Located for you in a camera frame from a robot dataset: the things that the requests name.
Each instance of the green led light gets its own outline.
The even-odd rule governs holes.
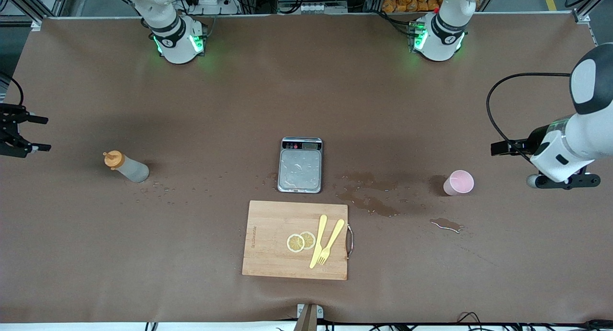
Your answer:
[[[460,47],[462,47],[462,39],[464,39],[464,33],[462,33],[462,36],[460,36],[460,38],[458,39],[458,45],[455,47],[456,51],[460,49]]]
[[[196,52],[201,52],[202,51],[202,39],[201,38],[199,38],[198,36],[190,35],[190,41],[191,41],[191,43],[193,45],[193,49]]]
[[[156,39],[155,36],[153,37],[153,41],[155,41],[155,45],[158,47],[158,52],[162,54],[162,47],[159,46],[158,39]]]
[[[425,43],[425,39],[428,38],[428,31],[423,30],[423,32],[415,38],[415,49],[422,49],[423,44]]]

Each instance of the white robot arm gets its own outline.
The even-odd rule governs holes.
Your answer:
[[[416,39],[415,51],[435,62],[451,58],[460,49],[464,29],[476,8],[475,0],[444,0],[438,13],[417,20],[425,24],[425,31]]]
[[[528,139],[515,141],[514,148],[506,142],[492,145],[492,155],[519,154],[516,149],[532,154],[530,162],[543,175],[528,177],[531,187],[598,185],[600,178],[586,174],[585,166],[613,156],[613,43],[595,47],[580,59],[569,88],[577,113],[537,128]],[[502,143],[508,152],[502,152]]]
[[[204,51],[206,33],[202,23],[190,16],[178,15],[172,5],[174,0],[130,0],[142,15],[158,51],[171,63],[190,62]]]

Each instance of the cutting board handle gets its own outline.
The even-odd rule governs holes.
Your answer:
[[[351,257],[353,253],[353,230],[351,230],[351,226],[347,224],[347,237],[345,239],[345,249],[347,250],[347,259]]]

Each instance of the brown table surface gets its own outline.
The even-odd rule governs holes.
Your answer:
[[[613,318],[613,162],[591,165],[596,189],[535,191],[534,167],[489,154],[490,87],[570,72],[593,47],[570,14],[477,15],[443,63],[374,15],[217,22],[206,56],[185,65],[159,58],[138,21],[30,34],[15,78],[49,123],[22,135],[53,149],[0,160],[3,322],[277,320],[304,302],[337,322]],[[573,113],[568,80],[512,80],[492,109],[526,137]],[[273,189],[284,136],[324,139],[322,193]],[[147,162],[149,180],[107,169],[112,149]],[[440,196],[457,169],[473,193]],[[359,194],[402,213],[350,206],[348,281],[242,276],[249,200],[344,203],[344,172],[397,181]]]

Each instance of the orange bottle cap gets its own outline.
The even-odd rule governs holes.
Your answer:
[[[109,166],[111,170],[115,170],[118,167],[121,167],[125,161],[125,156],[121,154],[121,152],[117,150],[112,150],[109,152],[105,152],[104,154],[104,164]]]

